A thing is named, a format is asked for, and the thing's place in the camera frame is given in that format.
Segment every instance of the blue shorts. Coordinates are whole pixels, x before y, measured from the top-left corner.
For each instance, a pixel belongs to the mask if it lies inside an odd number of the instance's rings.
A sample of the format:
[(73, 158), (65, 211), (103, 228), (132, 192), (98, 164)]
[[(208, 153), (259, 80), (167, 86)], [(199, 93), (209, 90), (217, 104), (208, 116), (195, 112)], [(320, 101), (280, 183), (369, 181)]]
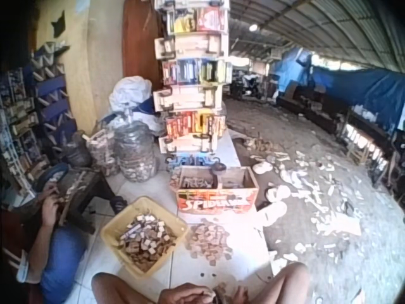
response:
[(85, 249), (86, 242), (76, 228), (65, 226), (55, 230), (40, 280), (45, 304), (62, 304), (69, 297)]

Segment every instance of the dirt floor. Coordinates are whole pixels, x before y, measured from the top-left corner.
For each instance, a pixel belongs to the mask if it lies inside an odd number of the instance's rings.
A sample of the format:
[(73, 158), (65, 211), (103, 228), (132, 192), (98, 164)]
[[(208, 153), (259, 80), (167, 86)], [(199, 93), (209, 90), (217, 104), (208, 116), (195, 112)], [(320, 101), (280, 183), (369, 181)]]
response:
[[(232, 99), (225, 103), (227, 124), (231, 129), (248, 136), (257, 136), (260, 132), (264, 140), (272, 143), (272, 152), (258, 153), (248, 151), (235, 140), (243, 165), (257, 163), (250, 155), (273, 155), (280, 159), (282, 157), (274, 152), (284, 152), (291, 161), (276, 160), (275, 167), (283, 163), (289, 172), (302, 169), (308, 173), (305, 179), (310, 184), (319, 183), (321, 205), (327, 212), (320, 212), (303, 198), (291, 196), (284, 200), (287, 213), (265, 228), (269, 250), (277, 251), (275, 259), (294, 253), (308, 266), (312, 280), (308, 303), (351, 303), (360, 289), (365, 293), (367, 304), (393, 303), (405, 282), (405, 225), (403, 211), (386, 189), (382, 186), (373, 189), (365, 167), (347, 159), (343, 145), (338, 144), (334, 136), (305, 118), (272, 106)], [(305, 156), (299, 158), (296, 151)], [(300, 167), (296, 160), (307, 164)], [(320, 170), (315, 164), (318, 162), (325, 167), (333, 165), (334, 170)], [(288, 185), (292, 193), (297, 192), (275, 169), (256, 177), (260, 184), (256, 205), (265, 201), (264, 191), (269, 182), (276, 186)], [(331, 196), (327, 194), (330, 178), (335, 184)], [(304, 185), (302, 190), (311, 189)], [(318, 232), (314, 223), (328, 222), (331, 211), (341, 211), (345, 195), (355, 208), (353, 217), (360, 220), (361, 236)], [(304, 253), (294, 249), (297, 243), (304, 245)]]

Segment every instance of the white tile floor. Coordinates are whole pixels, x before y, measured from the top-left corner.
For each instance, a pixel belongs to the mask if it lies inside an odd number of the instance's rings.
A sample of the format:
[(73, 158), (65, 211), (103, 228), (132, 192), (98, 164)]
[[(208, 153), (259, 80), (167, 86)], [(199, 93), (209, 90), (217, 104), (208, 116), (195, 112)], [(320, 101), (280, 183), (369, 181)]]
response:
[[(229, 167), (239, 166), (239, 160), (230, 137), (223, 138), (223, 142), (222, 148), (219, 149), (222, 152), (217, 153), (218, 156), (222, 161), (228, 159), (226, 164)], [(139, 196), (149, 196), (190, 225), (200, 223), (202, 218), (213, 219), (214, 216), (178, 212), (175, 195), (168, 186), (169, 173), (162, 168), (159, 169), (158, 174), (153, 179), (144, 183), (129, 182), (125, 180), (122, 174), (108, 178), (108, 182), (112, 190), (117, 195), (123, 196), (128, 203), (135, 201)], [(93, 236), (88, 236), (88, 248), (80, 262), (75, 278), (76, 284), (66, 301), (67, 304), (96, 303), (91, 291), (91, 280), (98, 272), (118, 275), (135, 290), (153, 301), (157, 301), (162, 289), (175, 287), (185, 282), (205, 284), (211, 287), (219, 282), (226, 282), (229, 293), (232, 293), (238, 284), (243, 284), (249, 286), (249, 294), (254, 295), (264, 286), (266, 278), (271, 275), (265, 241), (261, 237), (262, 234), (254, 228), (255, 210), (245, 215), (226, 212), (216, 216), (220, 219), (219, 223), (223, 224), (230, 233), (228, 243), (234, 249), (231, 260), (221, 260), (216, 267), (211, 267), (205, 260), (192, 259), (184, 245), (180, 245), (173, 256), (168, 258), (166, 263), (152, 277), (137, 280), (122, 267), (100, 237), (100, 230), (113, 217), (113, 211), (108, 201), (95, 198), (90, 205), (92, 207), (90, 209), (96, 212), (95, 215), (88, 215), (92, 217), (96, 232)], [(231, 224), (235, 222), (235, 216), (237, 216), (238, 224)]]

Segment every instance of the hand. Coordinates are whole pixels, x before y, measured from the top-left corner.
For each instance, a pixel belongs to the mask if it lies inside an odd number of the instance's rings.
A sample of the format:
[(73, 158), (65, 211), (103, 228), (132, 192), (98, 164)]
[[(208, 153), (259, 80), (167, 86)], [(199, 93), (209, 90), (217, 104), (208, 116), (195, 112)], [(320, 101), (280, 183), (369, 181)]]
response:
[(248, 304), (249, 303), (249, 295), (247, 294), (247, 288), (238, 286), (238, 290), (234, 295), (233, 304)]
[(185, 283), (173, 289), (164, 289), (158, 304), (210, 304), (215, 293), (205, 286), (196, 286)]
[(44, 186), (44, 189), (38, 195), (38, 201), (43, 201), (46, 199), (48, 196), (54, 194), (54, 193), (59, 193), (58, 187), (56, 186), (55, 182), (47, 182)]
[(58, 210), (58, 203), (63, 199), (56, 195), (48, 196), (42, 205), (42, 225), (53, 227), (56, 222), (56, 211)]

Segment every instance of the corrugated metal roof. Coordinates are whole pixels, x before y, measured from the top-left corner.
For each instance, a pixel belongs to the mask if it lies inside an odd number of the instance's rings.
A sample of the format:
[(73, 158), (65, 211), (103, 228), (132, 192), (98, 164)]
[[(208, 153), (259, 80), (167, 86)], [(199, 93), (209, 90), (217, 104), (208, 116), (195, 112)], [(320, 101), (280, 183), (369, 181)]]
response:
[[(230, 14), (232, 54), (267, 61), (271, 48), (296, 44), (333, 59), (405, 73), (405, 28), (378, 1), (231, 0)], [(254, 23), (260, 30), (252, 33)]]

